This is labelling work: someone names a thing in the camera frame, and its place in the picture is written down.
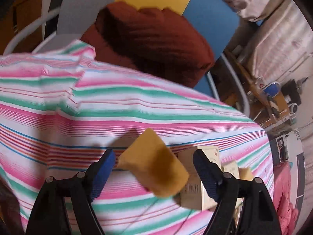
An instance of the screw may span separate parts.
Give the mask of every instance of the screw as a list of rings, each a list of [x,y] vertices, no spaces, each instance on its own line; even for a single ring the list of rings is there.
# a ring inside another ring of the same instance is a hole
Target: screw
[[[47,183],[50,183],[50,182],[52,182],[52,181],[53,181],[53,177],[47,177],[47,178],[46,178],[46,182],[47,182]]]
[[[223,176],[227,179],[230,179],[233,175],[231,175],[229,172],[224,172]]]
[[[263,182],[263,180],[260,179],[260,178],[258,178],[258,177],[255,178],[255,181],[256,181],[257,183],[262,183],[262,182]]]
[[[85,172],[83,172],[83,171],[80,171],[79,173],[77,173],[77,177],[78,178],[83,178],[83,177],[85,177],[85,175],[86,175],[86,173]]]

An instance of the brown cushion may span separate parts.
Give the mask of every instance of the brown cushion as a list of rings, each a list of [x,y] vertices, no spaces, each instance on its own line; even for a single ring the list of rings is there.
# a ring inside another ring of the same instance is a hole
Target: brown cushion
[[[142,72],[189,87],[194,87],[214,64],[206,40],[183,16],[170,9],[137,11],[125,2],[115,2],[99,12],[91,28],[93,34],[96,28],[103,42],[99,36],[89,37],[90,29],[81,40],[88,39],[96,48],[99,61],[114,61],[111,63],[125,67],[132,64]],[[121,58],[109,61],[113,56]]]

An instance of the yellow sponge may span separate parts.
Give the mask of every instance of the yellow sponge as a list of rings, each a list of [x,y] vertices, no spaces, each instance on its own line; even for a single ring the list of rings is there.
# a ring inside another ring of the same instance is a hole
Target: yellow sponge
[[[254,176],[250,168],[239,168],[239,177],[242,180],[249,180],[249,181],[252,181],[254,179]]]
[[[151,128],[121,154],[117,167],[130,170],[158,197],[177,194],[189,177],[181,162]]]

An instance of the wire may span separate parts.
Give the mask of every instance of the wire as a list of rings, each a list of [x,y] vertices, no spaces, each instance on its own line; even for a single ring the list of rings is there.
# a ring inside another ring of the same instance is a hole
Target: wire
[[[313,121],[311,121],[310,123],[306,124],[305,126],[302,126],[302,127],[298,128],[298,130],[300,131],[300,130],[302,130],[303,128],[306,128],[307,126],[309,126],[309,125],[311,125],[311,124],[313,124]]]

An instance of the cardboard box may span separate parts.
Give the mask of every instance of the cardboard box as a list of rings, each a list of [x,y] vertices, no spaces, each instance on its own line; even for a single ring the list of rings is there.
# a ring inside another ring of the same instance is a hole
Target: cardboard box
[[[192,157],[197,149],[202,149],[207,158],[221,168],[219,148],[216,146],[196,146],[179,152],[177,157],[189,173],[187,184],[180,192],[180,200],[182,207],[204,211],[217,206],[217,203],[208,196],[193,165]]]

